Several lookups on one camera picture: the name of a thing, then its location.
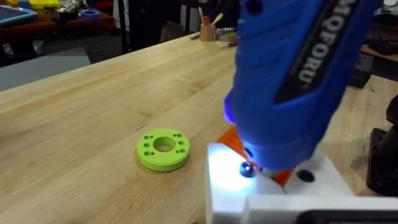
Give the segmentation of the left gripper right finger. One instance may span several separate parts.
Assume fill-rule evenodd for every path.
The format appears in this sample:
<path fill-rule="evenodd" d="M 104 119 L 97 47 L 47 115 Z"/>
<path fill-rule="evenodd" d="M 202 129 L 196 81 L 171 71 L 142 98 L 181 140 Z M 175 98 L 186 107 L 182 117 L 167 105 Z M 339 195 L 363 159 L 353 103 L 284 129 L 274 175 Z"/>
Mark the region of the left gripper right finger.
<path fill-rule="evenodd" d="M 300 171 L 307 171 L 306 182 L 299 178 Z M 354 193 L 333 165 L 329 157 L 321 151 L 315 151 L 310 160 L 299 164 L 294 170 L 278 172 L 273 180 L 286 192 L 293 195 L 316 196 L 353 196 Z"/>

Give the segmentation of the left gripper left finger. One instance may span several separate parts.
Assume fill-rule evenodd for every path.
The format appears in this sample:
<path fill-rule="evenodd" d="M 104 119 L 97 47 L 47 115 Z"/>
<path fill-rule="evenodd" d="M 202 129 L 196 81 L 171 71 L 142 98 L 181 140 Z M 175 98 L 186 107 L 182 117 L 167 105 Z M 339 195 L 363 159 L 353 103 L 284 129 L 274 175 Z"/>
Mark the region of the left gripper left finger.
<path fill-rule="evenodd" d="M 236 128 L 208 145 L 205 168 L 207 223 L 239 223 L 248 195 L 284 193 L 285 172 L 250 161 Z"/>

